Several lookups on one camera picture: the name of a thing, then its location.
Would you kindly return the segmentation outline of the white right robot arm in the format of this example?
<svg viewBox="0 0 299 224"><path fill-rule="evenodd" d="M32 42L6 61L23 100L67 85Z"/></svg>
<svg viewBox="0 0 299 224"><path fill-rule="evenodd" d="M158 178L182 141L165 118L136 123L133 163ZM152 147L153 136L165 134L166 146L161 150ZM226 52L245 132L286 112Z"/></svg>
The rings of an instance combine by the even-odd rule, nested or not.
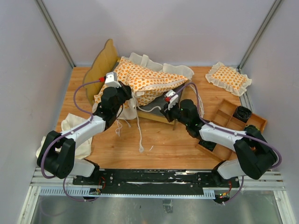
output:
<svg viewBox="0 0 299 224"><path fill-rule="evenodd" d="M258 180L279 162L278 154L253 125L236 131L204 120L190 99L180 103L166 103L161 113L171 122L183 124L193 138L213 142L236 153L234 160L220 162L212 174L214 185L221 187L232 177L248 176Z"/></svg>

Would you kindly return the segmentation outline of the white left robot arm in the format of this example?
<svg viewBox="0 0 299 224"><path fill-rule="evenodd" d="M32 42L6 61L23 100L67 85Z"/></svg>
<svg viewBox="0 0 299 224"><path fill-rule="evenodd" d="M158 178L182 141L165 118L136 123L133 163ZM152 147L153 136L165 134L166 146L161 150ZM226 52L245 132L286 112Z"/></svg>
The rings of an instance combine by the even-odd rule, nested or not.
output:
<svg viewBox="0 0 299 224"><path fill-rule="evenodd" d="M89 138L109 129L116 121L120 107L131 98L131 88L119 82L118 87L107 87L103 91L101 103L87 121L66 132L49 132L37 159L42 175L47 179L77 175L83 176L91 185L96 184L100 180L100 173L95 170L98 165L76 159L75 151Z"/></svg>

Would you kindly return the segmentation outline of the duck print bed cover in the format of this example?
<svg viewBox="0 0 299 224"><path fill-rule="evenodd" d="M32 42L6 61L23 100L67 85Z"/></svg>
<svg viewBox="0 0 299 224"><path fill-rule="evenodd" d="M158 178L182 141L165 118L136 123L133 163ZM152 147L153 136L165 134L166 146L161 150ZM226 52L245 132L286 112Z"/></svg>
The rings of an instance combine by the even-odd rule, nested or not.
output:
<svg viewBox="0 0 299 224"><path fill-rule="evenodd" d="M114 69L118 81L128 85L133 97L127 100L119 119L139 119L137 110L153 102L169 90L191 81L194 71L184 65L156 63L147 55L131 53L130 57L121 57Z"/></svg>

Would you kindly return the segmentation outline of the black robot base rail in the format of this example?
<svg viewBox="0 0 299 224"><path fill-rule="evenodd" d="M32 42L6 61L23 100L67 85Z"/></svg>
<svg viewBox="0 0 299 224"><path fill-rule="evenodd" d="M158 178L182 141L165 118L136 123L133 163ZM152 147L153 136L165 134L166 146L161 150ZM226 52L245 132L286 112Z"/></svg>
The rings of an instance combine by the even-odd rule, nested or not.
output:
<svg viewBox="0 0 299 224"><path fill-rule="evenodd" d="M217 185L210 170L100 169L95 178L70 175L46 179L36 168L30 183L43 196L136 197L166 199L215 199L238 190L284 191L279 172L267 171L260 179L233 177Z"/></svg>

